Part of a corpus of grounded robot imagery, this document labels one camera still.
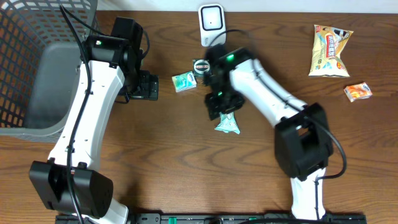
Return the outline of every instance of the laundry basket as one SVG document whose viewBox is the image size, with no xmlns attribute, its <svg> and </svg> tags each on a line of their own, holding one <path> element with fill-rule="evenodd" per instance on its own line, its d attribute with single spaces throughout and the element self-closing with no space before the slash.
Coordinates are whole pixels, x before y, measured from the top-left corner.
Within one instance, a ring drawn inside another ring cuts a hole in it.
<svg viewBox="0 0 398 224">
<path fill-rule="evenodd" d="M 97 0 L 0 0 L 0 136 L 56 142 L 61 135 L 81 62 L 60 3 L 97 27 Z M 83 40 L 89 31 L 70 20 Z"/>
</svg>

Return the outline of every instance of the orange candy wrapper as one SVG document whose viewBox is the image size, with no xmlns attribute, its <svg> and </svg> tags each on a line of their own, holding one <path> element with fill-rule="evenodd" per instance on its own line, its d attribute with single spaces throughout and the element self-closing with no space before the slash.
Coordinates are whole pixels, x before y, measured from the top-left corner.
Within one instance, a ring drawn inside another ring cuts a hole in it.
<svg viewBox="0 0 398 224">
<path fill-rule="evenodd" d="M 372 91 L 366 83 L 347 86 L 344 89 L 344 92 L 351 102 L 357 99 L 366 99 L 372 96 Z"/>
</svg>

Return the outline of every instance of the wood grain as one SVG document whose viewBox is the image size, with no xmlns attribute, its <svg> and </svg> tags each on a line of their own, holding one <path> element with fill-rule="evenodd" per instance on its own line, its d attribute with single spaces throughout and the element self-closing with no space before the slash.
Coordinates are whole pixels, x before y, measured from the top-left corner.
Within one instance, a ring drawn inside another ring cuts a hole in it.
<svg viewBox="0 0 398 224">
<path fill-rule="evenodd" d="M 202 85 L 176 93 L 171 76 L 202 58 L 195 12 L 98 12 L 111 31 L 116 16 L 137 19 L 150 37 L 144 69 L 159 75 L 158 101 L 114 105 L 104 135 L 100 172 L 126 205 L 165 213 L 263 213 L 290 210 L 290 181 L 274 158 L 274 134 L 247 102 L 236 112 L 241 134 L 214 131 Z M 324 184 L 333 213 L 366 214 L 368 223 L 396 223 L 398 210 L 398 20 L 394 15 L 226 13 L 228 28 L 250 30 L 264 68 L 288 91 L 319 102 L 348 157 L 346 174 Z M 313 25 L 353 30 L 342 53 L 351 78 L 309 78 Z M 233 47 L 247 44 L 228 35 Z M 374 96 L 350 103 L 343 88 L 367 82 Z M 53 144 L 0 138 L 0 223 L 53 223 L 28 178 L 33 160 Z M 341 158 L 330 158 L 328 174 Z"/>
</svg>

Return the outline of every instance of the chip bag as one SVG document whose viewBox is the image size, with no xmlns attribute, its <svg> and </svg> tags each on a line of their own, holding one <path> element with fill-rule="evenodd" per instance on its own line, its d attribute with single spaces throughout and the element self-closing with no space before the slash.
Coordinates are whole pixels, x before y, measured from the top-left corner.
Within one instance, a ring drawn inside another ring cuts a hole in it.
<svg viewBox="0 0 398 224">
<path fill-rule="evenodd" d="M 353 31 L 315 25 L 312 49 L 311 77 L 349 77 L 340 59 Z"/>
</svg>

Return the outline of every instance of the white wall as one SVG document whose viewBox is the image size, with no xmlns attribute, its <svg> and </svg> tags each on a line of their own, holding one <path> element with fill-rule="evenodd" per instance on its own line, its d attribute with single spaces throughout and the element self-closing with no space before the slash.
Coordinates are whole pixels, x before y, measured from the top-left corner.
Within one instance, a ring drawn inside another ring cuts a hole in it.
<svg viewBox="0 0 398 224">
<path fill-rule="evenodd" d="M 227 12 L 398 13 L 398 0 L 98 0 L 98 10 L 197 11 L 208 3 Z"/>
</svg>

